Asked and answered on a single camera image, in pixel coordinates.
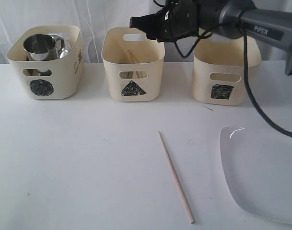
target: wooden stick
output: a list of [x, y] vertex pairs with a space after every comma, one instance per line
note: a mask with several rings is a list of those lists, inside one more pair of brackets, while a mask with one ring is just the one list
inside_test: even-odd
[[160, 132], [159, 132], [159, 137], [160, 137], [160, 139], [161, 139], [162, 146], [163, 146], [163, 149], [164, 149], [164, 151], [165, 151], [165, 154], [166, 154], [166, 158], [167, 158], [168, 164], [169, 164], [170, 169], [171, 169], [171, 171], [172, 171], [172, 174], [173, 174], [173, 178], [174, 178], [175, 184], [176, 184], [176, 186], [177, 186], [177, 188], [178, 188], [178, 192], [179, 192], [179, 194], [180, 194], [180, 196], [181, 196], [182, 202], [183, 202], [184, 207], [185, 207], [185, 209], [186, 209], [186, 213], [187, 213], [187, 216], [188, 216], [189, 222], [190, 222], [191, 224], [194, 224], [194, 223], [195, 223], [194, 216], [193, 216], [192, 211], [191, 211], [191, 209], [190, 209], [190, 207], [189, 207], [189, 205], [188, 205], [187, 198], [185, 197], [185, 194], [184, 194], [184, 192], [183, 192], [183, 188], [182, 188], [182, 186], [181, 186], [180, 180], [179, 180], [179, 178], [178, 178], [178, 175], [176, 174], [175, 167], [174, 167], [174, 165], [173, 165], [173, 163], [172, 163], [172, 161], [171, 161], [171, 158], [170, 158], [170, 156], [169, 156], [169, 153], [168, 153], [167, 147], [166, 147], [166, 145], [165, 145], [165, 143], [164, 143], [164, 140], [163, 140], [162, 134], [161, 134]]
[[[128, 49], [128, 54], [130, 55], [130, 58], [131, 58], [131, 63], [132, 64], [136, 64], [136, 63], [138, 63], [138, 60], [136, 59], [136, 57], [134, 56], [134, 54], [131, 52], [131, 50], [130, 49]], [[136, 71], [136, 75], [137, 75], [137, 78], [141, 78], [140, 77], [140, 73], [138, 73], [137, 71]]]

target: black triangle label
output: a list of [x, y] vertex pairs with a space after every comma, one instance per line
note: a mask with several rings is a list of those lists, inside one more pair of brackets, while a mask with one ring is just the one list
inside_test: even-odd
[[121, 96], [140, 96], [145, 94], [146, 92], [134, 81], [130, 81], [121, 92]]

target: storage bin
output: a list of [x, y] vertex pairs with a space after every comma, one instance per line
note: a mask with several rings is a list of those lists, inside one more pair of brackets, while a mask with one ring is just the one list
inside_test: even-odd
[[[248, 37], [250, 81], [256, 76], [261, 61], [255, 39]], [[201, 40], [194, 55], [194, 98], [208, 104], [239, 105], [245, 95], [244, 39], [231, 42]]]
[[121, 102], [151, 101], [159, 96], [165, 48], [138, 29], [107, 32], [102, 59], [110, 94]]
[[[52, 61], [27, 61], [23, 48], [26, 38], [34, 34], [68, 33], [71, 51]], [[73, 25], [39, 26], [28, 30], [9, 50], [7, 59], [13, 66], [21, 85], [33, 99], [64, 99], [72, 96], [78, 87], [84, 69], [82, 37], [79, 27]], [[49, 76], [32, 74], [36, 69], [48, 69]]]

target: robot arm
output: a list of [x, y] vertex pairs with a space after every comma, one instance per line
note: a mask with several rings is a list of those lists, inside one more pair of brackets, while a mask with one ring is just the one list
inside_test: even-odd
[[[175, 42], [197, 36], [199, 28], [209, 30], [220, 24], [238, 23], [247, 35], [287, 52], [286, 75], [292, 75], [292, 13], [257, 9], [252, 0], [167, 0], [156, 14], [132, 17], [130, 27], [159, 42]], [[237, 39], [234, 26], [221, 26], [215, 34]]]

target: clear plastic plate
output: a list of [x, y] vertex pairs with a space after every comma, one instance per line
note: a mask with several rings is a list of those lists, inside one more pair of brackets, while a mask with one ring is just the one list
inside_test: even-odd
[[259, 218], [292, 224], [292, 138], [270, 128], [226, 127], [220, 150], [236, 204]]

